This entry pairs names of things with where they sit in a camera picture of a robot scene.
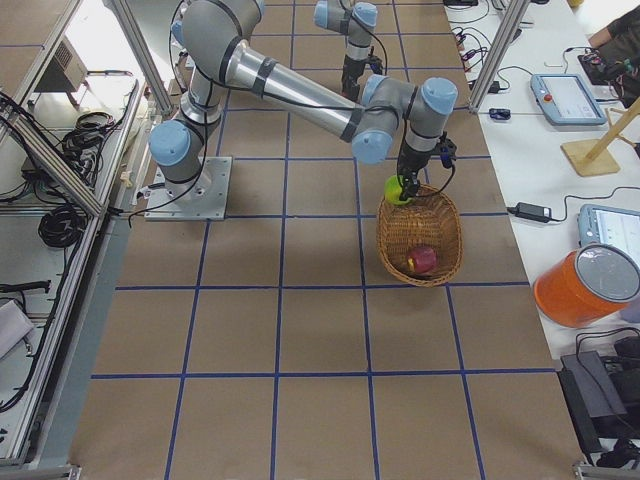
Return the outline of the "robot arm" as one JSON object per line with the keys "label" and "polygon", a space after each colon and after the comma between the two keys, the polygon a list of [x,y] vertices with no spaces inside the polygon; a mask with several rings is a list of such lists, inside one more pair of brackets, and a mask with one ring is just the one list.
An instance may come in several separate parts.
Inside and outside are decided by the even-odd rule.
{"label": "robot arm", "polygon": [[317,1],[315,5],[315,25],[339,33],[346,39],[341,92],[352,101],[359,99],[359,80],[366,67],[370,67],[374,74],[383,72],[383,62],[374,54],[372,45],[377,16],[377,7],[368,2]]}
{"label": "robot arm", "polygon": [[221,115],[217,87],[282,106],[350,144],[366,164],[385,160],[403,127],[396,167],[403,201],[417,196],[418,173],[432,157],[452,167],[456,146],[444,128],[458,97],[454,83],[433,77],[414,85],[373,74],[355,103],[253,50],[249,40],[263,13],[261,1],[189,1],[172,26],[195,70],[179,111],[152,130],[149,147],[173,199],[204,175],[201,151]]}

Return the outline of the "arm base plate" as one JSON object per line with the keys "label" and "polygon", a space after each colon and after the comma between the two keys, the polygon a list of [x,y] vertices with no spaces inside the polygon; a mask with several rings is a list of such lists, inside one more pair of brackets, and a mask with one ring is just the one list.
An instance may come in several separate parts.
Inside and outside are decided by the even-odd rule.
{"label": "arm base plate", "polygon": [[144,218],[148,221],[222,221],[233,158],[207,156],[197,181],[185,184],[166,182],[159,167],[155,179],[161,188],[152,189]]}

